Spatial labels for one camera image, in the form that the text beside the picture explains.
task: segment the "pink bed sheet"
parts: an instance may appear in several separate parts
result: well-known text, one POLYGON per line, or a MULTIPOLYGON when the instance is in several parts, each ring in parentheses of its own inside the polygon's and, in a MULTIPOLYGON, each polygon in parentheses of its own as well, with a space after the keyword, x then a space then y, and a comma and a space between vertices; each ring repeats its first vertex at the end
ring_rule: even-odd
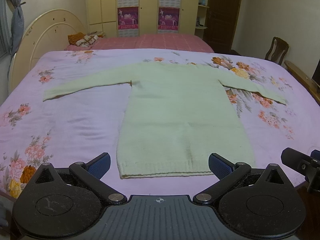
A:
MULTIPOLYGON (((88 162, 102 152, 110 154, 111 168, 101 180, 127 197, 193 197, 217 182, 214 175, 120 179, 116 145, 131 92, 128 84, 95 87, 42 102, 44 91, 59 84, 108 68, 151 61, 210 65, 283 95, 286 106, 243 90, 225 88, 250 140, 256 167, 279 163, 295 186, 304 181, 302 175, 281 164, 280 155, 287 147, 306 154, 320 150, 320 107, 284 68, 241 56, 114 49, 49 52, 0 106, 0 190, 18 197, 41 163, 68 167, 76 161, 88 162)), ((233 138, 225 136, 233 143, 233 138)))
POLYGON ((99 38, 89 47, 69 45, 65 50, 91 49, 175 49, 213 53, 212 48, 199 37, 177 33, 145 34, 134 38, 99 38))

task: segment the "cream headboard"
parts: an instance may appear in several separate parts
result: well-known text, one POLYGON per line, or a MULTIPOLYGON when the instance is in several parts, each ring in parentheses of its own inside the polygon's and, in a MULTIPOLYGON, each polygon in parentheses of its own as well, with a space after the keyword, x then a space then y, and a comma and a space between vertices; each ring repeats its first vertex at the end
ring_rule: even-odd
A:
POLYGON ((9 93, 11 93, 42 55, 49 51, 64 50, 68 35, 86 33, 86 28, 71 12, 55 9, 35 19, 23 34, 18 52, 14 55, 9 72, 9 93))

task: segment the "curtain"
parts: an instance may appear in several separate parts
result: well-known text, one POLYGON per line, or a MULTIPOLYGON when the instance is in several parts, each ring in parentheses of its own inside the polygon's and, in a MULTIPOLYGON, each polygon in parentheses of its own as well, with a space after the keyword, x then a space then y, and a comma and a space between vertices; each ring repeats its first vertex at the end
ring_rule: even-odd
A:
POLYGON ((2 51, 10 51, 10 32, 7 21, 6 0, 0 0, 0 40, 2 51))
POLYGON ((24 31, 24 18, 21 5, 21 0, 10 0, 14 6, 12 23, 11 23, 11 40, 10 40, 10 55, 13 55, 18 51, 23 31, 24 31))

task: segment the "sweater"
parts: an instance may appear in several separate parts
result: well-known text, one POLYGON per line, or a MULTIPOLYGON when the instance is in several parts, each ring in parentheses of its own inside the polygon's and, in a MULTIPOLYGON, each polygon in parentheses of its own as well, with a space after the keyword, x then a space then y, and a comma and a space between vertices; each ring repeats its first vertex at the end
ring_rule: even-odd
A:
POLYGON ((212 174, 217 153, 255 166, 244 127, 223 86, 284 98, 230 71, 205 65, 137 63, 67 82, 44 101, 97 86, 131 83, 116 159, 121 178, 212 174))

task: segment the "wooden chair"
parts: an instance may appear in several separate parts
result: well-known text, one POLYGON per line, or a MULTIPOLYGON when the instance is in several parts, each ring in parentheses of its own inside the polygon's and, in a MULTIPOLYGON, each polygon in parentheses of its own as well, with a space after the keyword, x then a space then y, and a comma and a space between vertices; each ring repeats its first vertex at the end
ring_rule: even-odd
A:
POLYGON ((284 56, 287 54, 289 49, 289 44, 286 43, 284 40, 278 37, 273 37, 271 47, 266 54, 266 60, 272 61, 274 63, 277 63, 277 60, 280 58, 279 62, 277 64, 281 65, 282 61, 284 59, 284 56), (275 41, 276 41, 276 49, 275 52, 271 55, 271 59, 269 59, 269 56, 275 46, 275 41))

